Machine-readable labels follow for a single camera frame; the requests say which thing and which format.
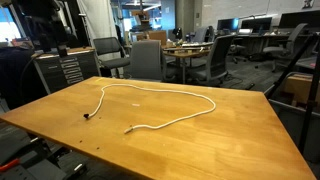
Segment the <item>grey fabric office chair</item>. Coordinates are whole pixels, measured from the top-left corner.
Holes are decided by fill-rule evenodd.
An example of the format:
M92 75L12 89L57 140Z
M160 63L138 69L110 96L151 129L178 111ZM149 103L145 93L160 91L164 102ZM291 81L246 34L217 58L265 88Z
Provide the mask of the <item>grey fabric office chair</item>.
M163 81L162 49L159 40L143 40L132 44L128 73L133 79Z

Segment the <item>round wooden table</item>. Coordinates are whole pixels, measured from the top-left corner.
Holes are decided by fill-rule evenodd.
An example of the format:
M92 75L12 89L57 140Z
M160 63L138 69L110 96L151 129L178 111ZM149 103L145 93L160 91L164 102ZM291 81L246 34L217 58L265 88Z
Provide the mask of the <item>round wooden table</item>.
M175 57L177 63L182 68L182 83L186 82L186 59L202 57L209 54L212 47L212 42L190 44L180 47L164 47L164 54L167 56Z

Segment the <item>dark grey office chair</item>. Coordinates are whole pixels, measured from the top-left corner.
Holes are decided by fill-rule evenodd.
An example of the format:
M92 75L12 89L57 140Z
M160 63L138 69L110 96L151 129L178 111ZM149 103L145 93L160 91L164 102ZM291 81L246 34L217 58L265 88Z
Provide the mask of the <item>dark grey office chair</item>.
M206 63L187 71L188 75L201 85L211 86L215 81L223 82L228 74L226 57L234 39L233 35L220 36L215 39Z

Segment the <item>computer monitor left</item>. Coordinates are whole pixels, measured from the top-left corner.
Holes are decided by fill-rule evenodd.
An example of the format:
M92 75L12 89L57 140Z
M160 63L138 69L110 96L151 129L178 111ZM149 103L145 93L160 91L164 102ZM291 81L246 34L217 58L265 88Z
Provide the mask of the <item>computer monitor left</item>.
M220 19L217 24L218 30L228 29L230 31L238 30L239 19L231 18L231 19Z

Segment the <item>computer monitor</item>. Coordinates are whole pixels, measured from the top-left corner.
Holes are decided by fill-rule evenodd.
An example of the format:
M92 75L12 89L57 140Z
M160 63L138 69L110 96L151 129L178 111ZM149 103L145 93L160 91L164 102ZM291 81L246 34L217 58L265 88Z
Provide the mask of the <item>computer monitor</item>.
M259 31L268 31L270 29L271 21L271 17L243 20L241 28L251 29L253 33L258 33Z
M306 23L308 28L319 28L320 10L282 14L279 22L279 27L295 28L301 23Z
M218 30L228 29L230 31L238 30L239 19L231 18L231 19L220 19L217 24Z

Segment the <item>grey drawer cabinet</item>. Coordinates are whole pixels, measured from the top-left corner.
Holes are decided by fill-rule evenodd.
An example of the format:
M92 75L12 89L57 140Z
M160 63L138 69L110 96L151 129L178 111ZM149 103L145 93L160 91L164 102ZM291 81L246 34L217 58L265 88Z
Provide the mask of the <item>grey drawer cabinet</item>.
M37 57L34 65L48 94L101 75L92 47L69 49L66 57L46 53Z

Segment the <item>computer monitor middle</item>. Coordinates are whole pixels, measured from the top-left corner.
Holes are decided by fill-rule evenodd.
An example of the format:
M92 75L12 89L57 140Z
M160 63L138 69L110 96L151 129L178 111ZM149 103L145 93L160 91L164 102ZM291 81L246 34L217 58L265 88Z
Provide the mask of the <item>computer monitor middle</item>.
M271 21L271 17L243 20L241 28L251 29L253 33L258 33L259 31L268 31L270 29Z

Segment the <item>grey chair at right desk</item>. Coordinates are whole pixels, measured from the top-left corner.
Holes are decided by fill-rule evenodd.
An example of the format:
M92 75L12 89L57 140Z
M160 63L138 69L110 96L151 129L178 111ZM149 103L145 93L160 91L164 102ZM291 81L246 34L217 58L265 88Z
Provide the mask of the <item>grey chair at right desk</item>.
M269 46L263 49L263 54L272 59L272 72L277 66L285 67L289 57L294 53L295 41L307 23L298 24L286 40L278 40L277 46Z

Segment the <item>grey plastic bin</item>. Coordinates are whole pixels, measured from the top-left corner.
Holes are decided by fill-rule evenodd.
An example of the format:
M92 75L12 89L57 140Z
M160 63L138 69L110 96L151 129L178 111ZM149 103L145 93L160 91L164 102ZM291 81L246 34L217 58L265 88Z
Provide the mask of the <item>grey plastic bin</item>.
M276 89L269 102L284 125L293 142L298 145L301 139L303 121L305 118L306 104L293 100L293 95L283 91L285 82L289 76L295 74L311 75L292 72ZM320 162L320 106L317 105L311 115L303 156L307 161Z

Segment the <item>cardboard box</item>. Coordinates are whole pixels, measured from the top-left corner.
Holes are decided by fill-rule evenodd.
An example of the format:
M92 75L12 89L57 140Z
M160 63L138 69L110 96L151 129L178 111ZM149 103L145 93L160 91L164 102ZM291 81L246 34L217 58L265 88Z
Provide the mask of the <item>cardboard box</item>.
M292 94L294 101L306 104L309 99L312 79L312 75L295 74L289 76L283 91Z

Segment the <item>computer monitor right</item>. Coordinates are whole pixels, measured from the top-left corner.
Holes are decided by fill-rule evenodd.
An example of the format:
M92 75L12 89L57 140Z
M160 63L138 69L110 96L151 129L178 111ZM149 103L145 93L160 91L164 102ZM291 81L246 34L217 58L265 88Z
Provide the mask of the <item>computer monitor right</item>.
M319 28L320 10L282 14L279 22L279 27L295 28L301 23L306 23L308 28Z

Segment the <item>red handled tool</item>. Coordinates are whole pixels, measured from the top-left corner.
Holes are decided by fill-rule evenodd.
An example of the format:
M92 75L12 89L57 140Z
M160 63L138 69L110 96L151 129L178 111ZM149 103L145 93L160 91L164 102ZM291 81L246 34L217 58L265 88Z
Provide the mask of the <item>red handled tool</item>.
M0 172L5 172L7 170L9 170L10 168L19 165L20 160L19 159L14 159L12 161L10 161L9 163L5 164L5 165L1 165L0 166Z

